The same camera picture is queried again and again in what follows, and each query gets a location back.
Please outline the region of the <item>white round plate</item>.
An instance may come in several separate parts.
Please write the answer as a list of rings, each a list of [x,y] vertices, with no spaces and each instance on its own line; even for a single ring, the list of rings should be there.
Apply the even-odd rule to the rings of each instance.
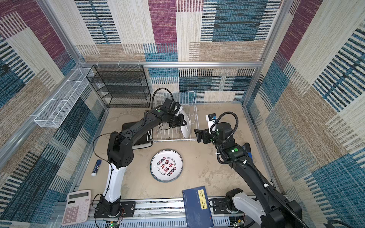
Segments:
[[[179,110],[179,114],[183,115],[184,119],[184,126],[181,126],[181,131],[185,139],[188,139],[191,134],[191,122],[188,114],[184,111],[184,109],[181,107]]]
[[[181,175],[182,171],[183,159],[175,150],[159,151],[150,162],[150,173],[159,182],[172,182]]]

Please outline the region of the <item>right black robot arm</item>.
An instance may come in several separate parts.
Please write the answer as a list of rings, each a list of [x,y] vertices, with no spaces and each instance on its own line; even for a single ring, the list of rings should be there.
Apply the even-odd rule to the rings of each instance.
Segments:
[[[243,192],[231,197],[234,208],[244,212],[262,228],[306,228],[302,219],[302,208],[295,201],[289,201],[263,176],[253,164],[247,149],[235,142],[236,123],[221,122],[214,125],[215,131],[196,129],[197,142],[212,143],[220,164],[228,164],[248,184],[257,200],[248,199]]]

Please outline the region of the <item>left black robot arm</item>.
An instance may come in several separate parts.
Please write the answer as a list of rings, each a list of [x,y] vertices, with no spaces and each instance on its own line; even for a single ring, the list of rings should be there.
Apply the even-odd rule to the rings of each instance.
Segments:
[[[116,218],[122,215],[121,188],[127,166],[134,158],[133,146],[153,128],[167,123],[171,128],[187,125],[179,102],[167,98],[162,105],[145,111],[143,118],[121,132],[110,133],[107,146],[108,178],[100,196],[94,218]]]

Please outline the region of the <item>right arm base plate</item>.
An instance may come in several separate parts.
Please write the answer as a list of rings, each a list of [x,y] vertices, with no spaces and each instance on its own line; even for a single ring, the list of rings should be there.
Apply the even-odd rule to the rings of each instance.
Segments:
[[[228,198],[211,198],[209,205],[214,214],[243,214],[243,211],[235,208],[233,201]]]

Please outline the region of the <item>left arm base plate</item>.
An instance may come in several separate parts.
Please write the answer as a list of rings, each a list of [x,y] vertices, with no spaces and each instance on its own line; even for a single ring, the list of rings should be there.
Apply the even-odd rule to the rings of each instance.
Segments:
[[[94,218],[131,218],[135,212],[135,201],[120,201],[118,203],[110,204],[109,202],[98,203]]]

